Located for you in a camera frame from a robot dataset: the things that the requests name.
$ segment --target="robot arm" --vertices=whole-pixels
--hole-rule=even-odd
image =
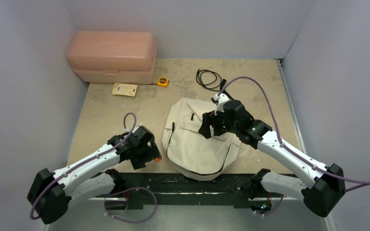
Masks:
[[[124,179],[115,169],[104,169],[118,165],[124,160],[130,160],[134,169],[145,167],[145,163],[161,158],[154,135],[145,127],[136,128],[132,135],[120,146],[113,149],[117,143],[123,140],[122,135],[112,137],[100,149],[78,162],[64,168],[49,172],[47,168],[37,173],[33,184],[27,195],[28,201],[33,205],[41,192],[48,187],[56,178],[63,177],[52,185],[52,187],[38,201],[35,211],[43,223],[50,224],[58,220],[72,207],[89,198],[116,193],[125,190]],[[82,164],[72,173],[71,169],[86,160],[96,157],[94,160]]]
[[[199,129],[201,135],[209,139],[210,127],[213,127],[214,136],[234,133],[242,143],[270,155],[298,177],[287,177],[262,169],[251,179],[251,189],[246,189],[252,190],[251,199],[263,191],[280,193],[303,200],[315,214],[326,217],[345,194],[345,184],[343,180],[316,171],[314,166],[338,176],[344,176],[342,169],[336,164],[329,167],[305,155],[283,139],[283,144],[280,143],[277,133],[263,121],[254,119],[240,101],[230,100],[225,94],[215,94],[212,101],[217,107],[215,111],[203,114]],[[292,149],[312,166],[288,152],[285,147]]]

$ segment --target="black zipper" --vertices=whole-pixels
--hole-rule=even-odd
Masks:
[[[171,136],[170,136],[170,140],[168,141],[168,144],[167,144],[167,149],[165,150],[165,154],[167,155],[167,158],[172,162],[172,160],[168,157],[168,146],[170,145],[170,143],[171,143],[171,138],[172,138],[172,135],[173,135],[173,130],[172,130],[172,134],[171,134]],[[227,148],[227,152],[226,152],[226,156],[225,156],[225,161],[226,161],[226,158],[227,158],[227,155],[229,154],[229,150],[230,150],[230,145],[229,145],[229,147]],[[221,167],[221,169],[219,170],[219,171],[217,171],[217,172],[215,172],[215,173],[211,173],[211,174],[200,174],[200,173],[196,173],[196,172],[193,172],[193,171],[191,171],[191,170],[188,170],[188,169],[186,169],[186,168],[184,168],[186,171],[188,171],[188,172],[191,172],[191,173],[193,173],[193,174],[195,174],[195,175],[198,175],[198,176],[211,176],[211,175],[215,175],[215,174],[217,174],[217,173],[219,173],[219,172],[221,172],[222,170],[223,170],[223,167],[225,166],[225,161],[224,161],[224,163],[223,163],[223,165],[222,165],[222,167]]]

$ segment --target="black cable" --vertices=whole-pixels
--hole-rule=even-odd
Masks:
[[[202,74],[204,74],[204,73],[206,73],[206,72],[213,74],[213,75],[215,76],[215,80],[214,80],[214,81],[212,81],[212,82],[210,82],[210,83],[204,83],[204,82],[202,81]],[[219,84],[218,84],[217,86],[214,86],[214,87],[208,87],[208,86],[209,86],[209,85],[211,85],[212,83],[216,82],[218,79],[219,79]],[[207,89],[207,90],[217,91],[217,92],[219,92],[219,91],[221,90],[222,77],[221,77],[218,73],[216,73],[216,72],[214,72],[214,71],[206,70],[206,69],[202,69],[202,70],[199,70],[199,69],[198,69],[198,71],[197,71],[197,76],[196,76],[196,80],[197,80],[197,83],[198,83],[199,85],[201,85],[203,88],[205,88],[205,89]]]

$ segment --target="gray floor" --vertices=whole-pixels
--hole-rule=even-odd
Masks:
[[[126,219],[142,219],[153,206],[127,210]],[[325,231],[324,219],[310,212],[302,202],[286,200],[268,217],[253,216],[250,209],[232,206],[161,205],[154,217],[141,224],[128,224],[104,216],[103,203],[87,201],[71,208],[50,226],[51,231]]]

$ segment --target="pink plastic container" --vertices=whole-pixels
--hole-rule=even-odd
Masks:
[[[67,58],[85,82],[150,84],[157,46],[151,33],[79,31]]]

